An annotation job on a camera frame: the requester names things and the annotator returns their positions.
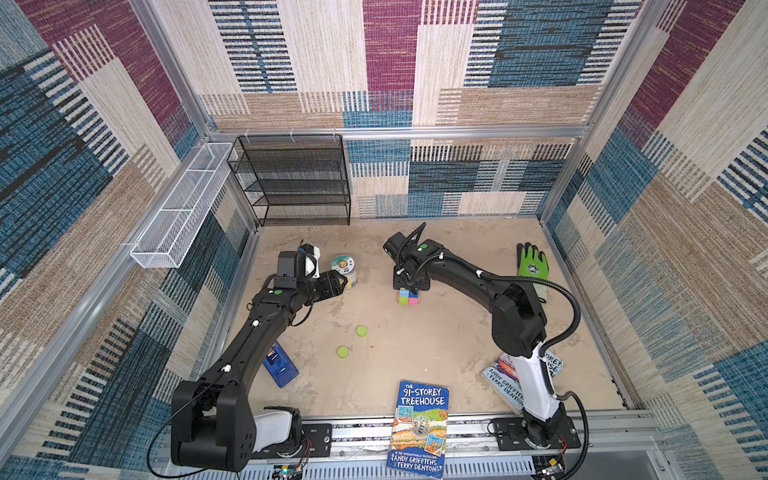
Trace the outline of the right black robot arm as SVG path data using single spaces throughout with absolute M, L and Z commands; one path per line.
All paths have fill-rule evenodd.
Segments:
M 544 357 L 547 319 L 533 284 L 493 276 L 432 240 L 418 243 L 396 233 L 383 249 L 395 263 L 395 289 L 418 293 L 429 290 L 432 281 L 441 282 L 491 314 L 492 339 L 511 357 L 520 384 L 527 440 L 537 447 L 550 446 L 566 413 Z

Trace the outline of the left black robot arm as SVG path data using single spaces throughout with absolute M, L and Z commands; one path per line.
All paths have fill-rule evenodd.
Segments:
M 348 279 L 334 270 L 296 282 L 266 282 L 253 297 L 235 339 L 199 379 L 182 381 L 171 397 L 170 457 L 180 467 L 242 471 L 259 429 L 248 400 L 267 354 L 301 308 L 341 295 Z

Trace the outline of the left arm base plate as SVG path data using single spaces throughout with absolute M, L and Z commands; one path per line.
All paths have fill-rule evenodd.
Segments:
M 330 423 L 310 423 L 302 426 L 297 440 L 269 445 L 251 455 L 252 460 L 287 458 L 298 460 L 309 455 L 310 459 L 328 458 L 331 454 L 333 426 Z

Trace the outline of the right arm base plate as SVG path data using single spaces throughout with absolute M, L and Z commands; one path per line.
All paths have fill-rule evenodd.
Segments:
M 500 451 L 525 450 L 579 450 L 582 440 L 570 417 L 556 427 L 550 439 L 536 443 L 528 437 L 528 429 L 523 425 L 523 417 L 501 417 L 492 419 L 487 431 L 496 439 Z

